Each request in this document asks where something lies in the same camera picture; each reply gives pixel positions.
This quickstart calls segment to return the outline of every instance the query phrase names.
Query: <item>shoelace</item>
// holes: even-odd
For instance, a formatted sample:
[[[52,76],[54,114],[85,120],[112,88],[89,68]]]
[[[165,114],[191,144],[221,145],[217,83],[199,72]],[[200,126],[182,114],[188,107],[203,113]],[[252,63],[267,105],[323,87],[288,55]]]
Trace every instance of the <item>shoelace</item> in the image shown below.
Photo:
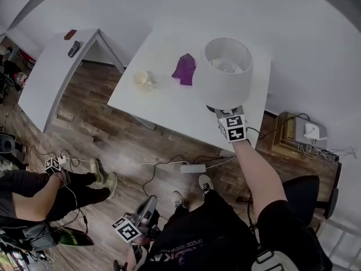
[[[183,206],[183,202],[182,201],[175,201],[174,202],[174,207],[177,209],[178,207],[182,207]]]
[[[210,190],[211,190],[211,188],[210,188],[209,183],[204,183],[202,185],[202,192],[206,192],[206,191],[210,191]]]

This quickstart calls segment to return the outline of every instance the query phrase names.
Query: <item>t-shirt sleeve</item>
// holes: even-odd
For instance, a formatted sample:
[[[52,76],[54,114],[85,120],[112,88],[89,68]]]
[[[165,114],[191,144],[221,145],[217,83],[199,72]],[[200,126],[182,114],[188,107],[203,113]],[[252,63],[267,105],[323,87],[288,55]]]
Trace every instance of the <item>t-shirt sleeve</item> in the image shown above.
[[[0,216],[16,218],[12,192],[0,191]]]
[[[257,226],[263,248],[286,254],[300,271],[321,270],[323,251],[318,239],[287,201],[275,201],[264,208]]]

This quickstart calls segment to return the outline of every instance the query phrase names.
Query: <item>lamp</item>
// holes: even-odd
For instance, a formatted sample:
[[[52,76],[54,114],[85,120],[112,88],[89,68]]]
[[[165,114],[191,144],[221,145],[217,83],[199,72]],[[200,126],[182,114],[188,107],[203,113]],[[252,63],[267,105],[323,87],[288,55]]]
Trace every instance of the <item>lamp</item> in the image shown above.
[[[248,99],[252,74],[249,49],[232,38],[216,38],[197,61],[193,85],[209,108],[231,110]]]

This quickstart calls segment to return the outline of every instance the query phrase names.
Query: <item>mug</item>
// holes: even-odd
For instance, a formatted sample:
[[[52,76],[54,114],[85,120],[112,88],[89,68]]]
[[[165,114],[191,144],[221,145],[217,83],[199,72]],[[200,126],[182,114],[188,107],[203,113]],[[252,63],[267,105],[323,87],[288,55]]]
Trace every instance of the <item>mug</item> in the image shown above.
[[[139,70],[134,73],[133,83],[143,91],[151,91],[156,87],[152,81],[152,77],[145,70]]]

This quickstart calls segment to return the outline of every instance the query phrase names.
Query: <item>red object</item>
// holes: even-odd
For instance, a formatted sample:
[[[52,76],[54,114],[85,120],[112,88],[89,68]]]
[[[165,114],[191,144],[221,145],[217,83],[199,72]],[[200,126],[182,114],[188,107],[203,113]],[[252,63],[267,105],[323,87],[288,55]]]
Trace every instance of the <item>red object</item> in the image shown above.
[[[75,29],[70,30],[67,35],[64,36],[64,40],[69,40],[70,38],[72,38],[74,36],[74,34],[76,33]]]

